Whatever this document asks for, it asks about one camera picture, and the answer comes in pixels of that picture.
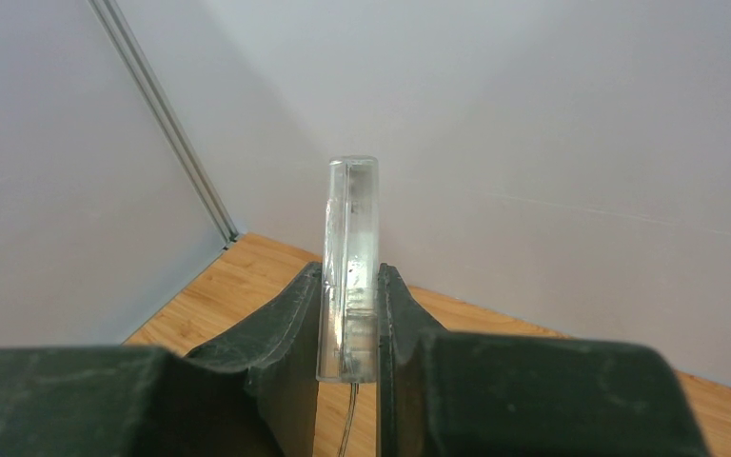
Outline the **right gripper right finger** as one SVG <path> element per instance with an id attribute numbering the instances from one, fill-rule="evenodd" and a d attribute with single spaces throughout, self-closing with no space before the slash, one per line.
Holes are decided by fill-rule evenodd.
<path id="1" fill-rule="evenodd" d="M 449 330 L 382 265 L 381 456 L 705 456 L 672 367 L 654 349 Z"/>

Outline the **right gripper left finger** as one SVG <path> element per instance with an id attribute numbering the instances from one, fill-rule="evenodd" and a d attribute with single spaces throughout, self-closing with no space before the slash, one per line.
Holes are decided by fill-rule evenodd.
<path id="1" fill-rule="evenodd" d="M 309 456 L 321 266 L 178 355 L 0 348 L 0 456 Z"/>

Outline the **clear battery box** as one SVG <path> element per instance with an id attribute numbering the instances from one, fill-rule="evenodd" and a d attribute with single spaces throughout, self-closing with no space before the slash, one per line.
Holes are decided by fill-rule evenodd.
<path id="1" fill-rule="evenodd" d="M 369 384 L 377 377 L 379 163 L 342 156 L 328 171 L 316 377 Z"/>

